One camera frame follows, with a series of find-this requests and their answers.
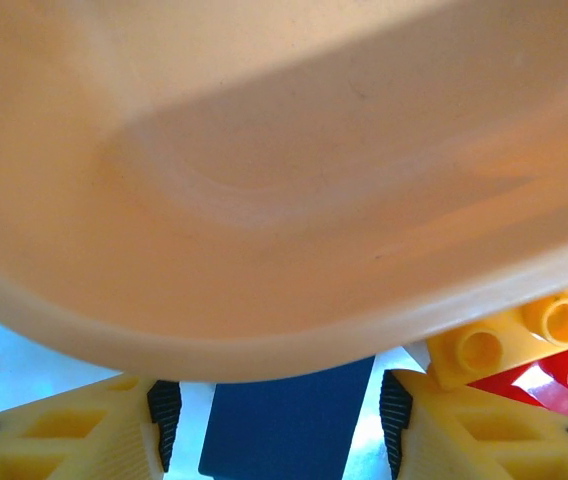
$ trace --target yellow lego brick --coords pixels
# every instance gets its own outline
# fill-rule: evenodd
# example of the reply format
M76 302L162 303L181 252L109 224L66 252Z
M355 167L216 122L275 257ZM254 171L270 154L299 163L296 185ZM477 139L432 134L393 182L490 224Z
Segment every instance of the yellow lego brick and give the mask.
M2 412L0 480L161 479L180 406L177 383L120 375Z
M443 388L568 350L568 289L435 335L426 345L428 373Z
M544 408L395 370L380 413L393 479L568 480L568 417Z

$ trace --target yellow plastic toy piece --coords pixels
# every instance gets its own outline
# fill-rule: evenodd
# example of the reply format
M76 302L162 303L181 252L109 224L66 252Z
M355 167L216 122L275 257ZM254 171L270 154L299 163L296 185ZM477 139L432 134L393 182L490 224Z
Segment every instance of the yellow plastic toy piece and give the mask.
M435 335L426 345L428 373L449 389L568 350L568 289Z
M180 405L178 384L120 375L1 412L0 480L161 479L158 446L168 434L172 448ZM158 428L155 414L175 425Z
M568 417L471 387L444 391L422 373L387 371L380 403L387 425L401 423L402 405L410 410L407 429L385 432L387 446L401 437L393 478L568 479Z

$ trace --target blue plastic piece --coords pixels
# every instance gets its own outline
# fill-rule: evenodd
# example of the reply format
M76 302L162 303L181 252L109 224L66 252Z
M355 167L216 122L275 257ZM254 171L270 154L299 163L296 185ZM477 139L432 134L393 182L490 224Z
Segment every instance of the blue plastic piece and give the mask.
M200 473L215 480L341 480L373 360L218 385Z

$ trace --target plastic toy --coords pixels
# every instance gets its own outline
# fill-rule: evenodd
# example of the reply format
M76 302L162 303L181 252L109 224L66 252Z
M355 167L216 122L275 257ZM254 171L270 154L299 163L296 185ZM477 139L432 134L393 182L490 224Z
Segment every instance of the plastic toy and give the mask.
M39 343L264 381L567 279L568 0L0 0L0 322Z
M442 388L568 350L568 289L426 340L428 368Z
M543 408L389 370L380 414L393 479L568 479L568 417Z
M180 407L179 384L122 375L2 412L0 480L160 479Z
M470 385L568 415L568 350Z

